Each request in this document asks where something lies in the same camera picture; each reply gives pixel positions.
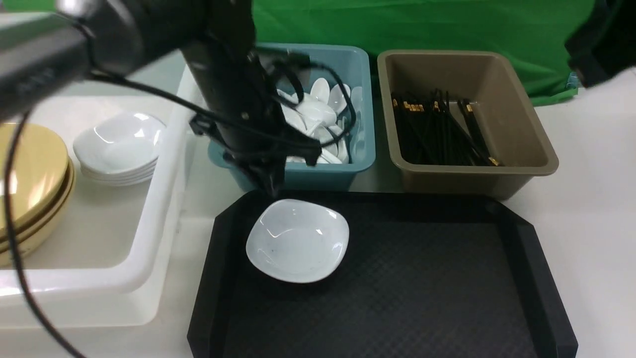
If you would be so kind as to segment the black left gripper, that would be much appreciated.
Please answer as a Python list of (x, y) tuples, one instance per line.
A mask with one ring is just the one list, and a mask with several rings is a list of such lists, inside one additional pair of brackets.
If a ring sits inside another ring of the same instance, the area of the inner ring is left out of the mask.
[(291, 127), (282, 111), (295, 104), (279, 95), (288, 80), (302, 99), (302, 77), (311, 65), (305, 54), (276, 48), (237, 51), (215, 39), (196, 41), (182, 54), (208, 109), (216, 116), (216, 133), (231, 165), (250, 173), (270, 197), (284, 186), (288, 157), (315, 166), (321, 145)]

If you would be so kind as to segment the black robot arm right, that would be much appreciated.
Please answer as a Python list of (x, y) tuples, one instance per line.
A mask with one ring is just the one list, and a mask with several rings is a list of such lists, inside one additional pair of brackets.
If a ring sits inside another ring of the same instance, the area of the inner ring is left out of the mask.
[(636, 2), (596, 0), (566, 40), (568, 65), (583, 88), (606, 83), (636, 65)]

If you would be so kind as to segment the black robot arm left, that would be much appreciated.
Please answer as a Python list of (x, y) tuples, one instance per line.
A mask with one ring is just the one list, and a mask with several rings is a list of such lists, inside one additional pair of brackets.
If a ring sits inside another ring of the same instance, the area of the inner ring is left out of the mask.
[(286, 122), (276, 88), (310, 67), (304, 54), (256, 47), (251, 0), (60, 0), (53, 14), (1, 31), (1, 120), (78, 80), (150, 90), (129, 76), (179, 50), (207, 109), (194, 111), (194, 134), (224, 148), (224, 158), (257, 188), (276, 195), (289, 157), (315, 166), (321, 145)]

